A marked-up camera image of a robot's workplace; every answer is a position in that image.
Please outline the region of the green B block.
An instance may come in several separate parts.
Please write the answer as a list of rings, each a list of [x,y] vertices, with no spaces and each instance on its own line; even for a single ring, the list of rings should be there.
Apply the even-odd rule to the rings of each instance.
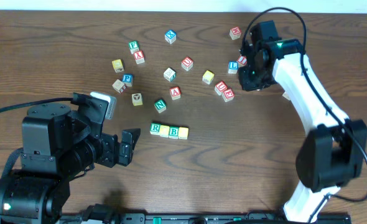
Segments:
[[[170,126],[169,127],[169,138],[178,139],[179,138],[179,127]]]

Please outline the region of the yellow block O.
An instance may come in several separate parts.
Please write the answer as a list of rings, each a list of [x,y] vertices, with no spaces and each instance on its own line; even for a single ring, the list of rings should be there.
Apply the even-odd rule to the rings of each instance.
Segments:
[[[166,125],[160,125],[159,136],[163,138],[169,138],[170,127]]]

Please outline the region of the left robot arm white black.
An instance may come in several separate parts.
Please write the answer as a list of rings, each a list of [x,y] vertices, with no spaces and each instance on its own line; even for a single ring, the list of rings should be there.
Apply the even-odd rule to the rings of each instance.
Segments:
[[[127,166],[141,130],[102,132],[102,100],[77,110],[61,103],[30,108],[22,121],[23,147],[15,153],[21,169],[6,166],[0,178],[0,223],[57,223],[70,196],[70,182],[95,164]]]

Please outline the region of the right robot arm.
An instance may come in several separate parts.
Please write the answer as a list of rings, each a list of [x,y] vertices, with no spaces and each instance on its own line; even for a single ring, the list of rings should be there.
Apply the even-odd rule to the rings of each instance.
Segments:
[[[243,40],[241,54],[248,60],[239,69],[245,91],[280,85],[291,100],[305,131],[296,157],[299,183],[284,204],[285,220],[314,223],[330,197],[360,176],[367,165],[367,127],[352,121],[319,82],[297,39],[282,39],[273,21],[260,22]]]

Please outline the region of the green R block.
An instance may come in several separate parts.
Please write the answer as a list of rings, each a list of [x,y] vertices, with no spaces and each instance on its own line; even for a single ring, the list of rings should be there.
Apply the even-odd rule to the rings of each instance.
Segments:
[[[160,127],[161,127],[161,124],[159,124],[159,123],[151,123],[150,133],[152,135],[159,135],[160,134]]]

